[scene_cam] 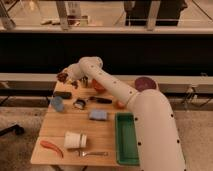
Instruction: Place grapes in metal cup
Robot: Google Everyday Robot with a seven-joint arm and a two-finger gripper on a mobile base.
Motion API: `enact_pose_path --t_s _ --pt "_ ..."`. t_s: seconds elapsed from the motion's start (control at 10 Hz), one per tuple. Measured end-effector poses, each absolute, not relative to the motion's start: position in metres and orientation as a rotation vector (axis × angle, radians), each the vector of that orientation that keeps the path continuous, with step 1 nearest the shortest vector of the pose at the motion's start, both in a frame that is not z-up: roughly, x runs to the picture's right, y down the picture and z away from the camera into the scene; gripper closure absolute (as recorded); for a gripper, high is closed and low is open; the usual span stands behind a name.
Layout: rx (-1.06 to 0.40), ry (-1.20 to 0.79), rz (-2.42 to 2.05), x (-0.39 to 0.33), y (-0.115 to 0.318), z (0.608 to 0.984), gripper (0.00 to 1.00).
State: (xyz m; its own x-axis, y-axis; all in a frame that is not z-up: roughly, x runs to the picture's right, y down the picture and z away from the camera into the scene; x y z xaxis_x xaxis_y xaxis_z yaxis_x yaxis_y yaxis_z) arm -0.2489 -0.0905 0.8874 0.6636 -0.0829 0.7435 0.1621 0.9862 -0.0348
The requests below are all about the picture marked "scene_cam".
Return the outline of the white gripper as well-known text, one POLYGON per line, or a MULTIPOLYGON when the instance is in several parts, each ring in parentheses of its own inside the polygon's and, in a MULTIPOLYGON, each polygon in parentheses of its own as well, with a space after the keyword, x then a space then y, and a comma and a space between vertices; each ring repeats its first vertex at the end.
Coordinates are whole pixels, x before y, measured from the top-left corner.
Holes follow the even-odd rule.
POLYGON ((72 81, 76 81, 82 78, 82 70, 77 63, 69 65, 66 68, 66 73, 68 74, 68 78, 72 81))

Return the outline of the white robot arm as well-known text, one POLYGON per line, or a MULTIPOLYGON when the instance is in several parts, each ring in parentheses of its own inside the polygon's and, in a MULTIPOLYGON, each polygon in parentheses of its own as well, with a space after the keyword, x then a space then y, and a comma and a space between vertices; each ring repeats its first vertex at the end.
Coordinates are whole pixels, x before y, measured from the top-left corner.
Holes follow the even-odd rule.
POLYGON ((159 90, 137 91, 102 69, 100 57, 82 57, 66 71, 72 81, 95 79, 134 116, 141 171, 186 171, 186 162, 169 100, 159 90))

